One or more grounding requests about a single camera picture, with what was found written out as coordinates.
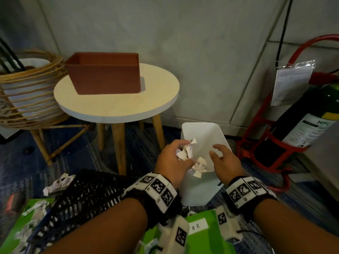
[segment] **left hand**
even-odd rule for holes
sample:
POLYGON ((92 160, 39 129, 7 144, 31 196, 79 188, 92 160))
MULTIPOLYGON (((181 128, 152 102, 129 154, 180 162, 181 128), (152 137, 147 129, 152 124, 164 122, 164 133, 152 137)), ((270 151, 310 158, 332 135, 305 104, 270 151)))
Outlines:
POLYGON ((155 165, 154 173, 167 177, 175 189, 179 188, 186 172, 195 164, 191 158, 180 161, 176 155, 179 146, 188 144, 188 140, 174 140, 163 149, 155 165))

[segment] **white tabletop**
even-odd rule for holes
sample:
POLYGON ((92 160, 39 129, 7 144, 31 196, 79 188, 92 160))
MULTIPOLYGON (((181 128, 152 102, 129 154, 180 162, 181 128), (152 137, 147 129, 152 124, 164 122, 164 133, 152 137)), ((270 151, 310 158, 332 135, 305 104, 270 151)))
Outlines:
POLYGON ((140 93, 78 95, 69 76, 54 88, 54 97, 67 114, 89 122, 126 123, 155 116, 178 98, 179 81, 167 70, 140 63, 140 93))

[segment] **floor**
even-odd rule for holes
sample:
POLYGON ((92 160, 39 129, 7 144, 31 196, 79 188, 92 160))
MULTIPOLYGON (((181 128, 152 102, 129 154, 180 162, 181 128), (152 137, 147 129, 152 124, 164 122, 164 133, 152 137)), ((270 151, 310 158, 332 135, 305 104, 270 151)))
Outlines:
MULTIPOLYGON (((45 141, 50 150, 66 142, 79 131, 77 128, 46 130, 45 141)), ((126 125, 126 160, 127 175, 141 176, 152 171, 160 149, 157 143, 154 128, 145 124, 145 131, 141 131, 137 123, 126 125)), ((166 142, 180 138, 180 130, 164 127, 166 142)), ((112 132, 106 128, 106 145, 103 152, 99 152, 96 132, 89 131, 67 147, 59 155, 52 168, 48 168, 39 150, 36 148, 29 132, 23 132, 13 141, 0 145, 0 210, 4 210, 7 198, 14 192, 22 192, 26 199, 42 197, 42 189, 50 185, 62 173, 77 173, 82 168, 97 171, 117 172, 114 155, 112 132)), ((232 148, 235 141, 229 140, 232 148)), ((281 176, 257 169, 250 161, 243 160, 243 167, 253 176, 266 184, 280 185, 281 176)), ((298 162, 293 162, 294 172, 305 172, 306 169, 298 162)), ((224 203, 222 188, 220 192, 204 207, 193 207, 199 212, 213 209, 224 203)), ((323 227, 325 230, 339 236, 339 219, 337 202, 324 190, 318 182, 293 183, 287 193, 278 194, 278 198, 297 210, 310 221, 323 227)), ((0 213, 0 244, 5 238, 14 219, 0 213)), ((255 224, 241 222, 243 229, 259 230, 255 224)), ((244 241, 235 246, 237 253, 272 253, 268 243, 260 237, 244 233, 244 241)))

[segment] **brown box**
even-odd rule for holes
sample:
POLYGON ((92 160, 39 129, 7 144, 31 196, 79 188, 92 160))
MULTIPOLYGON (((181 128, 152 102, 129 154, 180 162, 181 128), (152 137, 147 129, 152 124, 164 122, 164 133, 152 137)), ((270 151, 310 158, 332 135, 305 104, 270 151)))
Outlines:
POLYGON ((65 65, 78 94, 141 91, 137 53, 76 52, 65 65))

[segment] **white trash bin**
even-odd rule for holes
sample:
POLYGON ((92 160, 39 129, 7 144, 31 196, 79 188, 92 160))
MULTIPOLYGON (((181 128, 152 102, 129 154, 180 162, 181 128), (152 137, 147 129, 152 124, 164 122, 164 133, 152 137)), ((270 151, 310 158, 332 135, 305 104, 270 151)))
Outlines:
POLYGON ((225 136, 216 123, 182 124, 181 139, 193 140, 194 137, 197 140, 197 144, 193 145, 193 158, 204 158, 207 162, 207 170, 210 172, 203 172, 201 178, 193 176, 194 170, 192 169, 186 173, 179 188, 183 206, 204 206, 222 188, 223 184, 214 172, 214 165, 209 151, 213 150, 221 157, 222 153, 213 148, 214 144, 223 144, 230 149, 225 136))

